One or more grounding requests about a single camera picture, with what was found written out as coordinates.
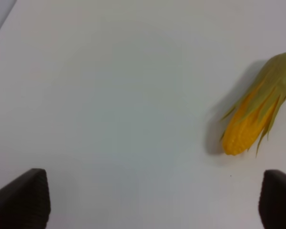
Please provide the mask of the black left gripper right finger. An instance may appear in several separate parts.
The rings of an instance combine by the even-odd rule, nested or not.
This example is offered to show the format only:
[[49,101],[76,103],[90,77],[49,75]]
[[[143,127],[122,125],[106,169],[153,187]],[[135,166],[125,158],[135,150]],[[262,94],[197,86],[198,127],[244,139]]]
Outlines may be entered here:
[[286,229],[286,174],[280,170],[264,172],[259,215],[265,229]]

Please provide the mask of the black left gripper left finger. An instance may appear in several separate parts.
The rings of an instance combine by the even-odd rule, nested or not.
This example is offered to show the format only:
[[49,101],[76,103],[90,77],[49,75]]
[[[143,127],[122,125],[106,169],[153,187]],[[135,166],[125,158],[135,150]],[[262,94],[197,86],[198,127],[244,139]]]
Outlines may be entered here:
[[45,169],[30,169],[0,189],[0,229],[44,229],[50,213]]

